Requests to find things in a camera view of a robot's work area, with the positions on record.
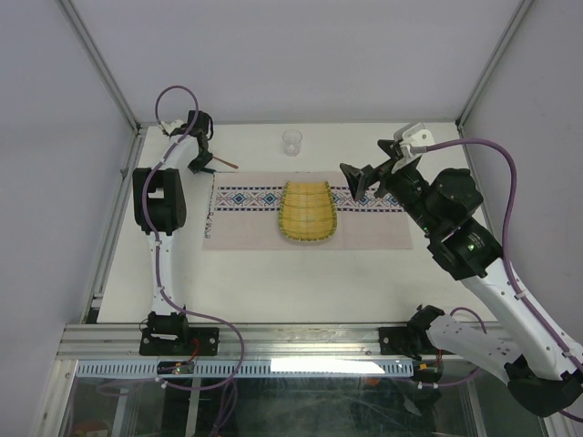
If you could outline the clear drinking glass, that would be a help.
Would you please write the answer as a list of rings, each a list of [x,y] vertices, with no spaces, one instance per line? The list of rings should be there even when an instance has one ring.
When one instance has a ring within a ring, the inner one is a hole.
[[[282,134],[284,154],[288,157],[297,157],[301,152],[302,133],[298,130],[287,130]]]

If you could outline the aluminium front mounting rail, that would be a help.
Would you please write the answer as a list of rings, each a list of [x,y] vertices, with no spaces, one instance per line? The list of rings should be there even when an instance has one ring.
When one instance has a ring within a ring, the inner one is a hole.
[[[403,323],[241,324],[238,332],[219,325],[218,359],[237,360],[243,338],[245,358],[332,357],[345,359],[394,358],[403,354],[389,342],[389,330]],[[56,357],[59,360],[121,360],[139,358],[143,344],[137,324],[68,324]]]

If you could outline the aluminium frame post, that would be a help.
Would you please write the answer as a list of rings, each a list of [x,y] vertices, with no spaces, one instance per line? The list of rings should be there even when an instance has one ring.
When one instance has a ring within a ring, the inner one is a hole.
[[[114,78],[111,69],[107,65],[106,59],[101,54],[76,5],[70,0],[56,0],[56,4],[74,32],[79,44],[82,46],[87,56],[87,59],[96,71],[98,78],[107,90],[110,98],[118,109],[118,112],[128,125],[130,131],[137,136],[141,129],[141,123],[122,93],[117,80]]]
[[[513,14],[508,20],[501,36],[488,57],[484,68],[473,86],[467,100],[465,101],[459,115],[455,119],[458,134],[462,137],[465,133],[465,125],[473,115],[483,94],[486,92],[488,83],[495,74],[498,66],[504,59],[506,51],[511,46],[518,31],[526,21],[528,15],[536,4],[535,0],[521,0],[518,2]]]

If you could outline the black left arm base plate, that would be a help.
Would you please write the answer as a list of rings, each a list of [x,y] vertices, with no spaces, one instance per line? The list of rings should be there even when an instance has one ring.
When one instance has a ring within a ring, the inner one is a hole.
[[[138,348],[140,356],[216,356],[219,346],[218,328],[187,328],[181,333],[142,331]]]

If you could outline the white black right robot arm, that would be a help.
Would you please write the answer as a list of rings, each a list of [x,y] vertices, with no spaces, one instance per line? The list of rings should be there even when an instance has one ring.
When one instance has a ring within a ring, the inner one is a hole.
[[[380,140],[383,164],[341,164],[354,200],[376,186],[389,194],[423,231],[436,264],[478,297],[511,340],[465,328],[435,306],[418,309],[404,332],[389,341],[418,360],[432,348],[452,352],[503,382],[512,397],[538,417],[565,413],[582,395],[582,346],[569,337],[519,279],[506,250],[473,215],[484,198],[467,168],[446,168],[428,182],[417,166],[421,156],[450,142],[410,146]]]

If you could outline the rose gold fork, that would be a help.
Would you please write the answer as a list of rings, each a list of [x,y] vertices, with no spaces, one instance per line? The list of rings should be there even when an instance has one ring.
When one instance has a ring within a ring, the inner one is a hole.
[[[233,164],[225,159],[222,158],[218,158],[216,156],[213,157],[214,160],[220,162],[221,164],[228,166],[229,168],[233,168],[233,169],[239,169],[239,166],[237,166],[236,164]]]

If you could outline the right aluminium frame post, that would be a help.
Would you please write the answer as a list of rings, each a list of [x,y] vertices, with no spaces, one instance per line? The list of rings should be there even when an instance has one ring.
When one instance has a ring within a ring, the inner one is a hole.
[[[473,86],[467,100],[465,101],[459,115],[455,119],[458,134],[462,137],[465,133],[465,125],[473,115],[483,94],[486,92],[488,83],[495,74],[498,66],[504,59],[506,51],[511,46],[518,31],[526,21],[528,15],[536,4],[535,0],[521,0],[518,2],[513,14],[508,20],[501,36],[488,57],[484,68]]]

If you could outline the patterned white placemat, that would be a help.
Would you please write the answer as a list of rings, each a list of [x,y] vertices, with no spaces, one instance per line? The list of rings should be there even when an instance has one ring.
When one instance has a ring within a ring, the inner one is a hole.
[[[334,233],[325,240],[287,238],[279,226],[285,185],[326,182],[337,211]],[[213,177],[206,218],[205,250],[411,249],[409,218],[390,195],[369,188],[355,201],[339,172],[241,172]]]

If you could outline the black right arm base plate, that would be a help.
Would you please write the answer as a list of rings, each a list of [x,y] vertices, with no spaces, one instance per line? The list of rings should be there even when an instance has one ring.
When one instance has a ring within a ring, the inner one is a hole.
[[[399,325],[382,326],[377,331],[382,355],[404,355],[421,360],[424,356],[436,356],[438,353],[436,346],[429,340],[428,329]]]

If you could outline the left aluminium frame post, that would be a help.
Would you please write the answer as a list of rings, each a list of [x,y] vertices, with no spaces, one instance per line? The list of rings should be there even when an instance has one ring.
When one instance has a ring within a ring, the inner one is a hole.
[[[76,5],[70,0],[56,0],[56,4],[74,32],[79,44],[82,46],[87,56],[87,59],[96,71],[98,78],[107,90],[110,98],[118,109],[118,112],[128,125],[130,131],[137,136],[141,129],[141,123],[122,93],[117,80],[114,78],[111,69],[107,65],[106,59],[101,54]]]

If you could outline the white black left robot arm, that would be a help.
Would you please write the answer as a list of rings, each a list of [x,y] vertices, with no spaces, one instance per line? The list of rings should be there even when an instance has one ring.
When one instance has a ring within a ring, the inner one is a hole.
[[[183,294],[177,290],[178,262],[174,254],[179,233],[187,221],[187,204],[179,170],[180,163],[197,174],[213,159],[209,141],[214,134],[212,117],[191,110],[185,122],[161,127],[170,141],[157,164],[132,172],[134,220],[145,234],[152,271],[151,310],[143,330],[148,347],[163,346],[181,353],[197,343],[189,331]]]

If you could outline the yellow woven pattern plate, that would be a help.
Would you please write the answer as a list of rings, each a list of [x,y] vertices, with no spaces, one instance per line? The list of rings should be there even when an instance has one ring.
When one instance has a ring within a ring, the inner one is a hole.
[[[278,225],[281,234],[295,242],[323,242],[333,237],[338,218],[329,183],[288,181],[281,196]]]

